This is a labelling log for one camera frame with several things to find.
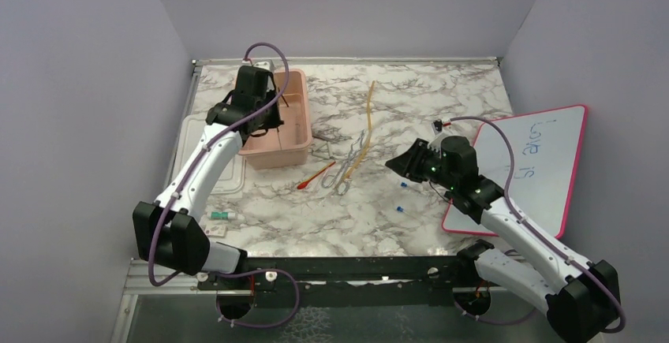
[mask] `marble table top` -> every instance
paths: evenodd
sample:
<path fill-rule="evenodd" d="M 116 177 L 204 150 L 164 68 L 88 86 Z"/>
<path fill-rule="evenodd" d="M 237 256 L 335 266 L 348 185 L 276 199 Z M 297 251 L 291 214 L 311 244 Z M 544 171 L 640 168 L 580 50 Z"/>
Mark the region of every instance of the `marble table top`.
<path fill-rule="evenodd" d="M 204 66 L 191 114 L 204 114 L 222 100 L 234 87 L 237 68 Z M 312 131 L 334 141 L 336 158 L 344 158 L 367 128 L 365 102 L 376 80 L 371 149 L 344 196 L 320 183 L 296 189 L 326 159 L 310 155 L 303 166 L 273 170 L 247 166 L 241 196 L 212 195 L 207 202 L 202 221 L 212 211 L 237 212 L 233 221 L 216 222 L 226 225 L 222 242 L 250 256 L 386 256 L 452 255 L 478 239 L 444 232 L 446 203 L 427 184 L 408 182 L 383 164 L 416 138 L 430 140 L 430 123 L 437 118 L 511 115 L 496 63 L 298 63 L 291 68 L 305 72 Z M 472 139 L 477 127 L 458 122 L 452 129 Z M 403 181 L 407 188 L 400 186 Z M 397 206 L 405 212 L 396 211 Z M 508 247 L 499 238 L 486 240 Z"/>

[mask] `metal forceps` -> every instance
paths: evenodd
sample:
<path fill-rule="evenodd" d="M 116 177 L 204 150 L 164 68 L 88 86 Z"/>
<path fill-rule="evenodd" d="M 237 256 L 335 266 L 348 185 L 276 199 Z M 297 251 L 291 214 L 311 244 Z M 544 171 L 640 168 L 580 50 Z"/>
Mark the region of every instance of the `metal forceps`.
<path fill-rule="evenodd" d="M 349 154 L 346 156 L 346 159 L 342 161 L 342 166 L 339 168 L 339 171 L 334 175 L 324 176 L 323 180 L 320 181 L 320 185 L 323 188 L 330 188 L 332 185 L 337 184 L 334 191 L 340 196 L 343 196 L 349 191 L 351 181 L 344 179 L 344 176 L 346 175 L 346 171 L 353 165 L 353 162 L 355 162 L 357 156 L 362 152 L 363 141 L 364 130 L 360 132 L 358 139 L 351 144 Z"/>

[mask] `whiteboard with red border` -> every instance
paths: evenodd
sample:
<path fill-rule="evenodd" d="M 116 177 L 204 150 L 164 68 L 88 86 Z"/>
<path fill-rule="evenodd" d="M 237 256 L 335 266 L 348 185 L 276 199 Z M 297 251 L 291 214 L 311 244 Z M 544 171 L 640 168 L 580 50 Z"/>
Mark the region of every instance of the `whiteboard with red border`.
<path fill-rule="evenodd" d="M 514 149 L 511 197 L 556 238 L 564 233 L 587 116 L 585 105 L 574 105 L 495 120 Z M 483 124 L 473 146 L 479 172 L 504 186 L 509 154 L 499 134 Z M 450 205 L 442 227 L 448 233 L 496 236 Z"/>

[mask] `pink plastic bin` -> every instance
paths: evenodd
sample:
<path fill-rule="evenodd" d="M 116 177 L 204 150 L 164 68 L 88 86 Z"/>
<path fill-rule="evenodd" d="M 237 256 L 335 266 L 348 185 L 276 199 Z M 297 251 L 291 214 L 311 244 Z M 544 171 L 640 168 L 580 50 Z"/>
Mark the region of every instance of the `pink plastic bin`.
<path fill-rule="evenodd" d="M 276 72 L 275 83 L 281 87 L 285 72 Z M 305 164 L 313 142 L 312 122 L 307 99 L 307 78 L 299 69 L 290 70 L 288 88 L 278 101 L 278 112 L 284 124 L 267 135 L 251 137 L 239 151 L 256 170 Z"/>

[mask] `container lid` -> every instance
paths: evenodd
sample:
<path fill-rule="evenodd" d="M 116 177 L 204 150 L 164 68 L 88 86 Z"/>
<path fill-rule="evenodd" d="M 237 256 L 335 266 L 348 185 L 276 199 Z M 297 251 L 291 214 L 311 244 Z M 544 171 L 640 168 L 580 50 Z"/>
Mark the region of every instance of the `container lid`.
<path fill-rule="evenodd" d="M 177 157 L 174 159 L 174 176 L 176 177 L 183 167 L 184 163 L 196 149 L 204 126 L 207 123 L 204 121 L 204 115 L 188 116 L 181 124 L 181 132 L 179 133 L 179 145 L 177 147 Z M 241 191 L 244 186 L 246 161 L 240 155 L 235 155 L 233 160 L 228 163 L 226 168 L 221 173 L 221 177 L 216 181 L 214 189 L 211 190 L 212 195 L 228 195 Z"/>

